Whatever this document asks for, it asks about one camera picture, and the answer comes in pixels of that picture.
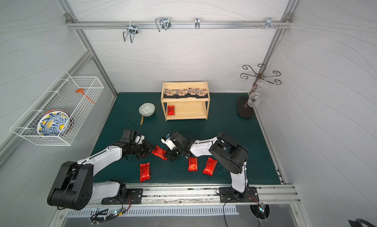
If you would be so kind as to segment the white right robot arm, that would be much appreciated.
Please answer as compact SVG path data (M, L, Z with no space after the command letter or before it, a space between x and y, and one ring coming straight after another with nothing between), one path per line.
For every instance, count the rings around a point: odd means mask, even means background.
M245 194L248 187L246 164L248 150L224 132L212 139L190 141L179 132L167 134L161 142L168 147L167 157L174 161L179 156L198 158L213 156L231 175L233 192Z

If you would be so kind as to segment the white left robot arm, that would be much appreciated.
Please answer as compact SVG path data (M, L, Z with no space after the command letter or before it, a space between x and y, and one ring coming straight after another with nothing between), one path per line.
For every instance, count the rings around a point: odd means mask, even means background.
M144 159L150 156L155 149L147 141L139 143L116 142L77 162L63 163L48 194L47 204L59 209L81 210L88 203L98 200L124 203L128 198L124 182L94 183L93 178L110 164L128 155Z

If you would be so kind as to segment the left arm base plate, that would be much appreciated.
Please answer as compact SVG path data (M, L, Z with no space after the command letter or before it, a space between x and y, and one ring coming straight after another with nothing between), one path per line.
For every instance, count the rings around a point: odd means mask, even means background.
M126 183L121 183L119 191L115 197L105 198L101 200L102 205L115 204L141 204L143 189L127 188Z

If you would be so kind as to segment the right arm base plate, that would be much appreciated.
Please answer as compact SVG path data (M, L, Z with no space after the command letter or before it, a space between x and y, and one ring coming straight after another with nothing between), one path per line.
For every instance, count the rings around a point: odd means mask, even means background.
M247 187L243 193L235 191L231 187L220 187L216 190L216 194L220 197L221 203L226 202L259 202L259 196L256 187Z

